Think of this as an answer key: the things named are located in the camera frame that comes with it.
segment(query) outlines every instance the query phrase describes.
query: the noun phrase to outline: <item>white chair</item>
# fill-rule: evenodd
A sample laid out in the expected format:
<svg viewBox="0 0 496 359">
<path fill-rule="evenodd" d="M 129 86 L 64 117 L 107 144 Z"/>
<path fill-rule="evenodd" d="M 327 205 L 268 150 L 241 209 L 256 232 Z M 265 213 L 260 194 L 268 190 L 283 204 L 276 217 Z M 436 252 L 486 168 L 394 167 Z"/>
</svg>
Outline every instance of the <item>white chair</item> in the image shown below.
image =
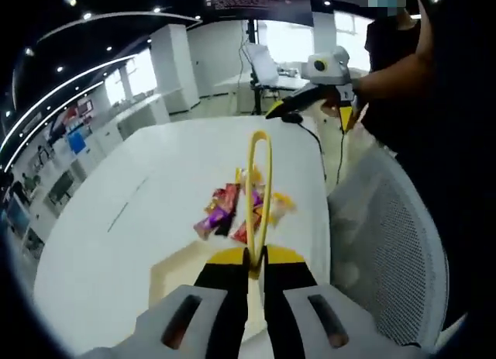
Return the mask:
<svg viewBox="0 0 496 359">
<path fill-rule="evenodd" d="M 448 269 L 419 194 L 398 162 L 372 146 L 329 196 L 331 284 L 398 344 L 434 350 Z"/>
</svg>

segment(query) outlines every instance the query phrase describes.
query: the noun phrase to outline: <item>human hand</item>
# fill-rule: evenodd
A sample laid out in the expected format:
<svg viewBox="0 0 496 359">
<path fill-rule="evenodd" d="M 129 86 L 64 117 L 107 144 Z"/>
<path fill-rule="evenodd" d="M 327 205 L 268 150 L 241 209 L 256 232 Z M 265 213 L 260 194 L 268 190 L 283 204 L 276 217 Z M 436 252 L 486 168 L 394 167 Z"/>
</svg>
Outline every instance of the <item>human hand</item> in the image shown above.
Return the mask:
<svg viewBox="0 0 496 359">
<path fill-rule="evenodd" d="M 336 87 L 329 87 L 325 92 L 325 102 L 322 103 L 320 109 L 330 117 L 339 117 L 339 102 L 341 102 L 341 95 Z"/>
</svg>

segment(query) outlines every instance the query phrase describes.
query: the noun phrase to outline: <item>yellow cable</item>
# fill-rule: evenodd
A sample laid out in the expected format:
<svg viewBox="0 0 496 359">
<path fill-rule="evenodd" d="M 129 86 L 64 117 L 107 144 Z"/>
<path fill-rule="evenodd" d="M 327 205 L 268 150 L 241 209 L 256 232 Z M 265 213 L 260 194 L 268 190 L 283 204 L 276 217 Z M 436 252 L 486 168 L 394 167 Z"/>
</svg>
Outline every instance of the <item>yellow cable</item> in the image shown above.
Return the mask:
<svg viewBox="0 0 496 359">
<path fill-rule="evenodd" d="M 266 167 L 266 185 L 265 195 L 263 197 L 262 220 L 260 223 L 259 246 L 255 249 L 255 231 L 253 230 L 253 161 L 255 157 L 255 146 L 259 140 L 267 142 L 267 167 Z M 262 130 L 255 132 L 251 137 L 250 152 L 248 153 L 248 175 L 246 176 L 246 239 L 248 243 L 248 251 L 250 253 L 250 270 L 251 276 L 258 277 L 260 258 L 262 257 L 262 249 L 265 244 L 265 236 L 267 233 L 267 225 L 270 211 L 270 195 L 272 191 L 272 143 L 270 137 Z"/>
</svg>

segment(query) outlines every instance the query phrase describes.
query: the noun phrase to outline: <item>snack package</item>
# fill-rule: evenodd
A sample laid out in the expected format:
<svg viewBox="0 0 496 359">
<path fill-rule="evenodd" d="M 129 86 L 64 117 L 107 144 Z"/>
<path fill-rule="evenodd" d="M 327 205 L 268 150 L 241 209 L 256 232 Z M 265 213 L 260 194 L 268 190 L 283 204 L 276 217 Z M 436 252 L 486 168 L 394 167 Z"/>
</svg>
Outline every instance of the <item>snack package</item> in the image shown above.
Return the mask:
<svg viewBox="0 0 496 359">
<path fill-rule="evenodd" d="M 275 192 L 270 200 L 271 211 L 268 222 L 273 227 L 277 226 L 281 218 L 284 217 L 287 212 L 296 210 L 296 205 L 288 195 Z M 262 216 L 262 208 L 255 208 L 255 213 Z"/>
<path fill-rule="evenodd" d="M 224 188 L 217 188 L 214 191 L 214 195 L 212 195 L 212 197 L 216 198 L 217 200 L 223 200 L 225 196 L 226 196 L 226 190 Z"/>
<path fill-rule="evenodd" d="M 227 213 L 231 213 L 236 209 L 239 197 L 239 185 L 228 183 L 226 185 L 226 194 L 224 199 L 219 200 L 219 207 L 224 209 Z"/>
<path fill-rule="evenodd" d="M 248 175 L 247 169 L 241 169 L 240 167 L 236 169 L 236 183 L 241 185 L 241 189 L 243 190 L 243 193 L 245 193 L 246 191 L 247 175 Z M 258 170 L 258 166 L 256 164 L 253 165 L 252 183 L 255 187 L 259 187 L 264 184 L 264 179 L 262 178 L 262 174 Z"/>
<path fill-rule="evenodd" d="M 201 237 L 203 240 L 206 240 L 208 235 L 214 230 L 214 228 L 216 228 L 220 224 L 220 222 L 228 215 L 229 214 L 225 210 L 217 207 L 212 211 L 212 213 L 210 213 L 207 218 L 198 222 L 196 225 L 193 226 L 193 228 L 195 229 L 199 237 Z"/>
<path fill-rule="evenodd" d="M 212 212 L 217 208 L 219 204 L 219 200 L 217 198 L 213 198 L 210 203 L 205 207 L 205 212 L 207 214 L 212 214 Z"/>
<path fill-rule="evenodd" d="M 262 197 L 260 194 L 257 192 L 255 188 L 251 190 L 251 195 L 253 197 L 253 207 L 254 208 L 259 208 L 264 204 L 264 201 L 262 200 Z"/>
<path fill-rule="evenodd" d="M 260 226 L 260 221 L 262 220 L 262 217 L 259 216 L 256 213 L 252 213 L 253 216 L 253 231 L 256 233 L 258 230 L 258 227 Z M 240 243 L 247 244 L 248 239 L 246 238 L 246 221 L 243 222 L 243 224 L 239 227 L 239 229 L 236 230 L 236 232 L 231 236 L 236 241 L 239 241 Z"/>
<path fill-rule="evenodd" d="M 238 206 L 239 185 L 228 183 L 226 185 L 226 196 L 221 207 L 226 210 L 229 215 L 224 218 L 219 224 L 219 228 L 215 231 L 215 235 L 227 236 L 233 225 L 234 217 L 236 216 L 236 207 Z"/>
<path fill-rule="evenodd" d="M 215 235 L 227 236 L 231 227 L 233 226 L 233 220 L 236 216 L 236 211 L 233 211 L 226 218 L 220 221 L 219 228 L 215 231 Z"/>
</svg>

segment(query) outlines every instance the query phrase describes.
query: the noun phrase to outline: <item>white table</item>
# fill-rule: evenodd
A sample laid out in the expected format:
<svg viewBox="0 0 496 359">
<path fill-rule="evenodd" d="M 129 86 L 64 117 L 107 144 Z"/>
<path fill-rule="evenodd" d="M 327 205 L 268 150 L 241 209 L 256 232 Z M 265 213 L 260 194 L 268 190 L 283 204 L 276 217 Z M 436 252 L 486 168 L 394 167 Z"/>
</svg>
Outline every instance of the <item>white table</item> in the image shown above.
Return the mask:
<svg viewBox="0 0 496 359">
<path fill-rule="evenodd" d="M 227 90 L 226 92 L 230 92 L 233 90 L 233 85 L 237 86 L 238 82 L 240 84 L 246 84 L 250 83 L 251 81 L 251 72 L 245 72 L 244 74 L 241 74 L 241 78 L 239 75 L 233 76 L 231 78 L 228 78 L 227 80 L 221 81 L 218 84 L 215 84 L 214 87 L 217 89 L 222 89 L 223 87 L 226 87 Z M 305 85 L 309 83 L 308 80 L 305 80 L 304 78 L 296 77 L 296 78 L 290 78 L 288 76 L 279 76 L 277 81 L 270 85 L 272 88 L 282 88 L 286 90 L 298 90 L 300 88 L 303 88 Z"/>
<path fill-rule="evenodd" d="M 305 125 L 315 131 L 311 119 Z M 205 217 L 213 190 L 246 166 L 250 137 L 259 129 L 272 139 L 273 190 L 298 207 L 268 229 L 267 243 L 296 250 L 318 282 L 329 281 L 326 186 L 318 145 L 308 133 L 257 116 L 141 129 L 68 202 L 40 260 L 35 303 L 70 352 L 113 346 L 133 332 L 148 308 L 150 268 L 198 239 L 193 225 Z M 263 143 L 256 161 L 264 171 Z"/>
</svg>

